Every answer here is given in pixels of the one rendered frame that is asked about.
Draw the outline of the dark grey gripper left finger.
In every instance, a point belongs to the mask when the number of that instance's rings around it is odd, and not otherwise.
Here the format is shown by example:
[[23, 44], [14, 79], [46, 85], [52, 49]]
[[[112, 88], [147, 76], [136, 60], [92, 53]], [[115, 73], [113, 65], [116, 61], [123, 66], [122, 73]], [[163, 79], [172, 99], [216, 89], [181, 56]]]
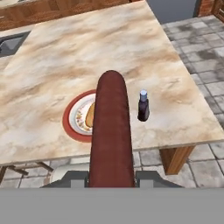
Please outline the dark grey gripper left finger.
[[53, 181], [44, 188], [84, 188], [88, 187], [87, 171], [68, 171], [62, 179]]

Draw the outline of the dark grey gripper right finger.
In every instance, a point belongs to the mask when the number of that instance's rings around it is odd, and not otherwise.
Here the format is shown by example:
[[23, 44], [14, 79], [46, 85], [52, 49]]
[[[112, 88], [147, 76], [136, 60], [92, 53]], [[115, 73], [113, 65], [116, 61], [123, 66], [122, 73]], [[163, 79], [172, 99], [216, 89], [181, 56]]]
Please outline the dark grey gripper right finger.
[[180, 185], [163, 179], [157, 171], [137, 171], [135, 185], [138, 188], [180, 188]]

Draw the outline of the dark red sausage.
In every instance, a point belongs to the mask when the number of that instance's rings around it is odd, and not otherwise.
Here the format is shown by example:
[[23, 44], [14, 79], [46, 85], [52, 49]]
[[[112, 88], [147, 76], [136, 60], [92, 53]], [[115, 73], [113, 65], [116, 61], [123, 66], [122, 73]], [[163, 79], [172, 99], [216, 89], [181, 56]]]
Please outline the dark red sausage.
[[89, 186], [135, 186], [127, 89], [124, 78], [113, 70], [97, 84]]

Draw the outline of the red-rimmed white plate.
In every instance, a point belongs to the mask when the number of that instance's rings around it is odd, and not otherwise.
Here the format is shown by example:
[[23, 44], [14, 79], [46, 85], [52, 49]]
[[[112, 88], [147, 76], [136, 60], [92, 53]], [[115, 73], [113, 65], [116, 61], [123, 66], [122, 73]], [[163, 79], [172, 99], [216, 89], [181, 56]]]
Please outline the red-rimmed white plate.
[[66, 106], [62, 117], [64, 131], [73, 140], [90, 143], [92, 129], [85, 124], [86, 116], [91, 104], [95, 101], [96, 90], [88, 90], [73, 98]]

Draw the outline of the tan hot dog bun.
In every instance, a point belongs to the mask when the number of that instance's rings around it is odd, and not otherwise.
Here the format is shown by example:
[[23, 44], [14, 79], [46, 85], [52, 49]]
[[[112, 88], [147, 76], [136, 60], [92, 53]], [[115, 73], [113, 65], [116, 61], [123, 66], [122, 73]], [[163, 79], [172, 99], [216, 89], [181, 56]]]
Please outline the tan hot dog bun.
[[89, 128], [93, 127], [94, 112], [95, 112], [95, 104], [92, 103], [92, 105], [90, 106], [90, 108], [89, 108], [89, 110], [87, 112], [87, 116], [86, 116], [86, 120], [85, 120], [85, 124]]

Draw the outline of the dark purple condiment bottle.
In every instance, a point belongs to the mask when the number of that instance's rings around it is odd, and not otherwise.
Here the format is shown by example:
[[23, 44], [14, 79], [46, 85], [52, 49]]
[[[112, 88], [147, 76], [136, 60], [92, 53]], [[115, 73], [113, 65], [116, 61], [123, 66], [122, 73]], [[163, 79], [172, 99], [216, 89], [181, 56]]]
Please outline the dark purple condiment bottle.
[[147, 96], [146, 90], [140, 91], [140, 97], [138, 102], [138, 120], [141, 122], [146, 122], [149, 118], [150, 111], [149, 111], [149, 100]]

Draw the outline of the marble-topped wooden dining table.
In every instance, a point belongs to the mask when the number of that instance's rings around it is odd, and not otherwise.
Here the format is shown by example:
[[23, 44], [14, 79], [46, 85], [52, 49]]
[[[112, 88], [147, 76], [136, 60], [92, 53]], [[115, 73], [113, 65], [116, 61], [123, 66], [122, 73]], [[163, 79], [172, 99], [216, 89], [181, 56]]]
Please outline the marble-topped wooden dining table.
[[[126, 82], [132, 146], [179, 151], [224, 141], [224, 130], [145, 1], [35, 25], [0, 73], [0, 165], [85, 156], [62, 116], [104, 72]], [[138, 120], [141, 90], [150, 115]]]

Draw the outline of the wooden stool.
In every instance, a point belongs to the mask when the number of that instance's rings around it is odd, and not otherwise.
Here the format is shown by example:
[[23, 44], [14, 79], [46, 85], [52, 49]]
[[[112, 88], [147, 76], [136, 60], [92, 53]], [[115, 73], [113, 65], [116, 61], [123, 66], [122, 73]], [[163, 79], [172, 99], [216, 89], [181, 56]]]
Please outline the wooden stool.
[[4, 179], [4, 175], [7, 170], [11, 170], [21, 175], [27, 176], [28, 172], [26, 171], [26, 169], [34, 169], [39, 167], [42, 167], [48, 170], [49, 172], [53, 171], [53, 168], [45, 164], [44, 162], [35, 162], [34, 164], [26, 164], [26, 165], [20, 165], [20, 166], [15, 166], [15, 165], [0, 166], [0, 184], [2, 183]]

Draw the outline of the grey sink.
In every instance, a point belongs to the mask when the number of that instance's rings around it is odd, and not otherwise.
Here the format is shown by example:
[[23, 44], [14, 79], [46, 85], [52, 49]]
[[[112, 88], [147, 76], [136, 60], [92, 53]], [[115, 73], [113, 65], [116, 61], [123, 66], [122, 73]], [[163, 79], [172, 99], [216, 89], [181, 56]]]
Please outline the grey sink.
[[0, 37], [0, 58], [14, 55], [29, 34], [26, 31]]

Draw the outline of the wooden counter cabinets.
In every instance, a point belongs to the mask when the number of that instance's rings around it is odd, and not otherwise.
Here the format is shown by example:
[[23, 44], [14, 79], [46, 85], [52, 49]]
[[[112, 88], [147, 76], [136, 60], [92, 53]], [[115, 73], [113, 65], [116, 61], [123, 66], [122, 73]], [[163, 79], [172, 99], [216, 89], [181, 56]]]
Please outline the wooden counter cabinets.
[[3, 1], [8, 0], [0, 0], [0, 31], [131, 2], [131, 0], [23, 0], [3, 6]]

